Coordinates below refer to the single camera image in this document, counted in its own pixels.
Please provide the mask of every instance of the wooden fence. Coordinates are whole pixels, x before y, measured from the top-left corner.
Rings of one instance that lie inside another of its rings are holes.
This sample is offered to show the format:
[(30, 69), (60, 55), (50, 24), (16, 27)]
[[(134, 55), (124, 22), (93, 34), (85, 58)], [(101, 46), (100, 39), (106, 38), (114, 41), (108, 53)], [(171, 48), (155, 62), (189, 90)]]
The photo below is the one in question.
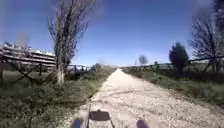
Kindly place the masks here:
[[(158, 65), (144, 65), (144, 66), (130, 66), (123, 67), (129, 68), (136, 71), (139, 70), (173, 70), (174, 66), (171, 63), (163, 63)], [(224, 56), (215, 58), (203, 58), (189, 60), (187, 66), (184, 68), (185, 71), (196, 71), (196, 72), (207, 72), (212, 71), (213, 68), (218, 69), (217, 71), (224, 72)]]
[[(49, 81), (56, 72), (55, 56), (41, 53), (35, 53), (26, 50), (18, 50), (14, 48), (3, 47), (0, 49), (0, 81), (3, 82), (4, 71), (18, 71), (22, 76), (13, 83), (28, 78), (31, 82), (44, 83)], [(70, 71), (85, 72), (90, 67), (83, 65), (69, 65)], [(31, 72), (38, 73), (39, 78), (30, 76)], [(47, 72), (48, 75), (42, 78), (42, 73)]]

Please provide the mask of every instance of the green grass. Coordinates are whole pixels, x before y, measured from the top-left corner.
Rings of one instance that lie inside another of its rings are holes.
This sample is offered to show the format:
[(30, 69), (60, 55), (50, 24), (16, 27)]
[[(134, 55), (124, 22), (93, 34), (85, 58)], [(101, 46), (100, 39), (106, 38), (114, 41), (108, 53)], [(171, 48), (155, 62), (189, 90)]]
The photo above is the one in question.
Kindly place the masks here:
[(224, 109), (224, 86), (222, 85), (214, 82), (175, 79), (152, 71), (133, 71), (130, 69), (125, 69), (124, 71), (163, 88), (173, 89), (189, 98), (200, 99)]
[(113, 71), (100, 68), (64, 85), (29, 85), (25, 79), (20, 84), (1, 85), (0, 127), (55, 128), (65, 114), (73, 113), (78, 106), (85, 104)]

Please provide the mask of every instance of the gravel path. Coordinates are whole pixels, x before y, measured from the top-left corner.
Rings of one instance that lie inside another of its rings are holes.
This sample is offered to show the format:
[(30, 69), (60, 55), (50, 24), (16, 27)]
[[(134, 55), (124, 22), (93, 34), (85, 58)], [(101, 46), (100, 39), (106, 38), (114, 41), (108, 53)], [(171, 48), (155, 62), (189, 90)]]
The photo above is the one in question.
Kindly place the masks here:
[(120, 69), (111, 74), (91, 102), (67, 119), (67, 125), (79, 117), (86, 127), (89, 107), (93, 114), (89, 128), (224, 128), (224, 115), (218, 110), (177, 99), (168, 90)]

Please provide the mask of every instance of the grass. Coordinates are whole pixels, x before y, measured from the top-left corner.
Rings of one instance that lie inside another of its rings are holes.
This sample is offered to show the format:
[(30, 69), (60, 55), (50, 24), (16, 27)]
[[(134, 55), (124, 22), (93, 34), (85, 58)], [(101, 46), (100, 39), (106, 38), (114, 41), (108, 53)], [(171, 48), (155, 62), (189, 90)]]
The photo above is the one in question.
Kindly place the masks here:
[(163, 88), (173, 89), (189, 98), (200, 99), (224, 109), (224, 86), (214, 82), (199, 82), (185, 78), (174, 78), (153, 71), (124, 70), (126, 73), (150, 81)]
[(29, 85), (25, 79), (12, 86), (1, 85), (0, 127), (55, 128), (65, 114), (85, 104), (113, 71), (108, 67), (91, 70), (64, 85)]

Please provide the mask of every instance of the fence post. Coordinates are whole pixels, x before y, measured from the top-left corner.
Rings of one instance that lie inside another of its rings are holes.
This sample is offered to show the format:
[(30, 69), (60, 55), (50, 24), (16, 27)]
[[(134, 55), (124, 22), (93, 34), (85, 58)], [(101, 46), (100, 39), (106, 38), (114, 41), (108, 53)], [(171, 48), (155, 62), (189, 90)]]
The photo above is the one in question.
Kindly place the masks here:
[(39, 76), (41, 76), (41, 74), (42, 74), (42, 64), (40, 63), (40, 68), (39, 68), (40, 70), (39, 70)]

